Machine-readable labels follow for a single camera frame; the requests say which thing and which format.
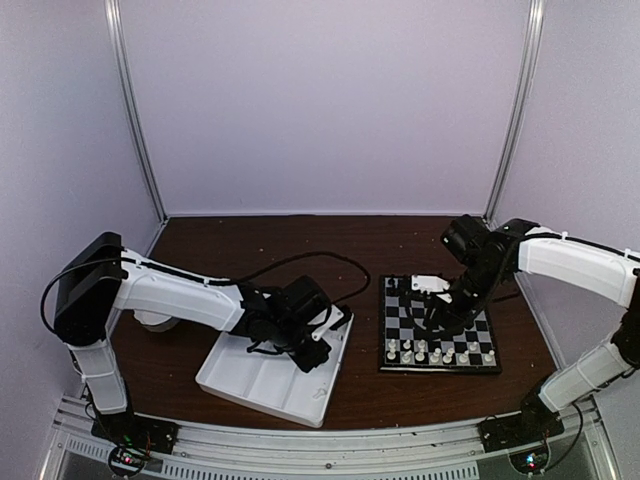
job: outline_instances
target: metal frame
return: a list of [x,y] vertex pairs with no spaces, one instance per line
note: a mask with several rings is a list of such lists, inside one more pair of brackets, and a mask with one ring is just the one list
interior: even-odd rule
[[491,195],[484,217],[488,222],[494,220],[498,203],[504,191],[505,181],[509,174],[509,168],[515,154],[520,129],[524,119],[525,103],[531,91],[531,83],[538,61],[540,39],[542,37],[542,22],[544,19],[545,0],[531,0],[529,5],[529,24],[525,35],[524,51],[522,52],[522,64],[520,65],[520,77],[516,87],[516,96],[509,120],[509,128],[502,148],[502,156],[498,166],[498,172],[491,189]]
[[[66,452],[104,462],[112,445],[91,436],[85,400],[64,397],[40,479],[58,479]],[[592,399],[581,402],[584,433],[599,478],[618,480],[606,432]],[[178,421],[172,455],[154,454],[148,475],[167,479],[410,480],[477,479],[478,462],[507,454],[485,454],[477,423],[481,419],[408,428],[351,431],[279,431],[233,428]],[[563,412],[565,438],[578,429],[578,415]],[[466,476],[455,472],[466,472]]]
[[109,34],[111,36],[116,63],[118,65],[120,86],[122,87],[122,93],[124,95],[124,103],[127,110],[127,119],[129,121],[129,128],[131,130],[131,136],[133,137],[136,155],[142,169],[145,184],[147,186],[149,194],[151,195],[151,200],[153,202],[153,207],[155,209],[158,220],[160,220],[160,222],[165,222],[168,218],[167,212],[164,209],[164,204],[162,203],[162,198],[160,197],[160,191],[158,189],[158,183],[153,173],[153,168],[151,167],[149,152],[144,140],[144,135],[142,134],[140,115],[138,113],[138,107],[136,105],[136,99],[133,93],[133,83],[131,81],[129,62],[127,60],[127,51],[125,48],[124,33],[122,30],[122,21],[120,18],[120,1],[105,0],[105,10],[107,13]]

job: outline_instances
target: black mounting bracket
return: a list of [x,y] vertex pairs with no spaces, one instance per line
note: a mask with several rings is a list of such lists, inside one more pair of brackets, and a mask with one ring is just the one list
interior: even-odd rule
[[564,425],[560,417],[545,425],[542,429],[525,428],[522,413],[500,418],[490,418],[478,425],[480,439],[486,453],[504,449],[513,449],[543,441],[564,433]]

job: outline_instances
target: vent slot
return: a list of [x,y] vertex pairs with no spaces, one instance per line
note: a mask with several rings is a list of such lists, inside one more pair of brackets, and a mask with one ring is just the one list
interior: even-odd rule
[[[304,474],[300,475],[256,475],[255,473],[243,474],[241,472],[227,473],[224,470],[212,469],[210,467],[198,467],[197,465],[174,462],[166,460],[162,468],[162,478],[169,480],[302,480]],[[475,462],[468,462],[463,465],[451,467],[428,468],[418,475],[398,475],[387,476],[377,475],[344,475],[340,477],[345,480],[479,480],[478,470]]]

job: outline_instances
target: chessboard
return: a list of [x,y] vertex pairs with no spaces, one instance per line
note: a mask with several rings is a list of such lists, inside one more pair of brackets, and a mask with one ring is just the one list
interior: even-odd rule
[[430,340],[420,326],[426,311],[423,298],[411,289],[410,276],[380,277],[380,371],[502,372],[487,310],[461,334]]

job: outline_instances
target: black arm housing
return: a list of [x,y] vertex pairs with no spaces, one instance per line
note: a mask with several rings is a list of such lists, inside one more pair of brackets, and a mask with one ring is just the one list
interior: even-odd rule
[[[120,235],[105,232],[64,269],[103,259],[120,259]],[[60,279],[53,328],[64,343],[86,347],[106,338],[105,325],[126,272],[119,260],[80,268]]]

